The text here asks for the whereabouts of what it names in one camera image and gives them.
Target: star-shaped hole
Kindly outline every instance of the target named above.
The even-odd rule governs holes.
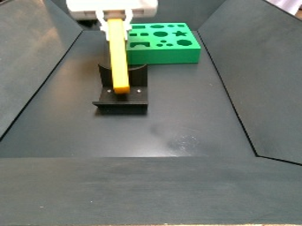
[[[186,36],[186,32],[181,32],[181,31],[174,32],[174,34],[176,34],[177,37],[178,36]]]

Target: plastic toy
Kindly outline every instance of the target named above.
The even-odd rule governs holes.
[[[186,23],[134,24],[126,49],[130,64],[198,63],[201,56]]]

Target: hole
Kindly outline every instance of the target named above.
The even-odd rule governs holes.
[[[177,44],[181,46],[190,46],[193,42],[190,40],[178,40]]]
[[[154,32],[154,35],[157,37],[166,37],[168,36],[168,32]]]
[[[152,28],[165,28],[165,26],[164,25],[153,25],[153,26],[150,26]]]
[[[186,36],[186,32],[181,32],[181,31],[174,32],[174,34],[176,34],[177,37],[178,36]]]
[[[145,25],[133,25],[133,29],[145,29],[146,26]]]
[[[132,42],[130,43],[130,48],[134,48],[136,46],[146,46],[146,47],[150,47],[150,42],[149,41]]]

